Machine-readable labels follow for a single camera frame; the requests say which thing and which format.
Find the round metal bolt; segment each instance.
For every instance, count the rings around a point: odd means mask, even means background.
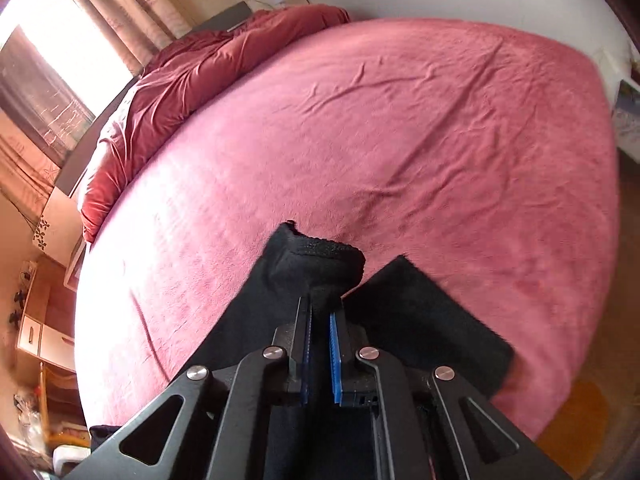
[[[367,361],[373,361],[379,357],[380,350],[373,348],[373,346],[365,346],[358,351],[358,355]]]
[[[450,381],[456,376],[456,373],[453,371],[453,368],[449,368],[448,366],[438,366],[436,368],[436,377],[441,381]]]
[[[206,367],[202,365],[195,365],[187,370],[187,377],[192,381],[201,381],[207,376],[208,373],[209,370],[207,370]]]
[[[262,352],[266,359],[280,359],[284,354],[284,350],[279,346],[267,346]]]

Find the dark headboard panel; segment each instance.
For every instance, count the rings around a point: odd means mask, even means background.
[[[195,27],[192,32],[199,32],[201,30],[229,30],[247,20],[251,14],[252,11],[249,6],[244,2],[240,2],[209,18],[206,22],[201,23]],[[58,178],[56,179],[56,187],[67,196],[71,196],[74,193],[78,183],[82,179],[86,166],[94,154],[95,145],[98,143],[98,137],[100,136],[100,131],[103,126],[107,123],[109,117],[118,109],[124,96],[137,80],[138,78],[133,78],[123,88],[122,92],[111,101],[109,106],[107,106],[96,118],[94,123],[89,126],[89,129],[84,136],[82,136],[78,145],[68,156],[65,165],[58,173]]]

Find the folded red blanket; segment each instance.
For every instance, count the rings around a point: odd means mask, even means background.
[[[190,34],[160,52],[100,133],[79,197],[84,239],[95,240],[125,187],[198,108],[287,45],[349,20],[324,5],[260,12],[232,32]]]

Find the curtain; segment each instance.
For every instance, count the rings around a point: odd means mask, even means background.
[[[20,27],[0,50],[0,108],[57,166],[95,119]]]
[[[169,0],[74,0],[136,75],[191,26]]]
[[[35,229],[60,169],[0,110],[0,191]]]

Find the wooden cabinet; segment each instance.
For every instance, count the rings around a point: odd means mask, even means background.
[[[75,294],[64,287],[65,269],[43,256],[31,277],[17,339],[16,375],[23,383],[39,382],[40,362],[76,371],[73,316]]]

